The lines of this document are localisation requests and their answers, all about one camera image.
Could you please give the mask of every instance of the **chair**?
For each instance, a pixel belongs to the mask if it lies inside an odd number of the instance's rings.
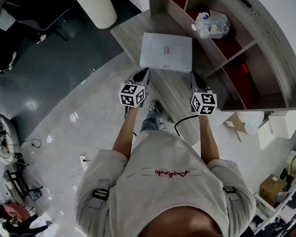
[[[9,2],[19,6],[9,4],[3,6],[17,22],[41,32],[47,31],[70,9],[67,0],[9,0]],[[67,40],[56,29],[53,31]]]

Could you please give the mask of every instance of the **white bag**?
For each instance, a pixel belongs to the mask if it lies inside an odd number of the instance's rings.
[[[210,10],[199,13],[196,18],[196,28],[202,39],[221,39],[229,32],[230,21],[225,14]]]

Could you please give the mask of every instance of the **jeans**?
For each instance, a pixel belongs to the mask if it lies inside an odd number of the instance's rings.
[[[140,130],[159,130],[160,119],[158,112],[156,110],[152,110],[148,112],[146,119],[143,121],[142,129]]]

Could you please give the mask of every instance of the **gray t-shirt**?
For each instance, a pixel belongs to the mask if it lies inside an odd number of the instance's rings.
[[[233,193],[226,193],[229,188]],[[75,201],[76,220],[88,237],[137,237],[163,211],[192,206],[210,215],[224,237],[240,236],[256,203],[235,162],[207,166],[180,137],[165,131],[138,135],[130,159],[100,150]]]

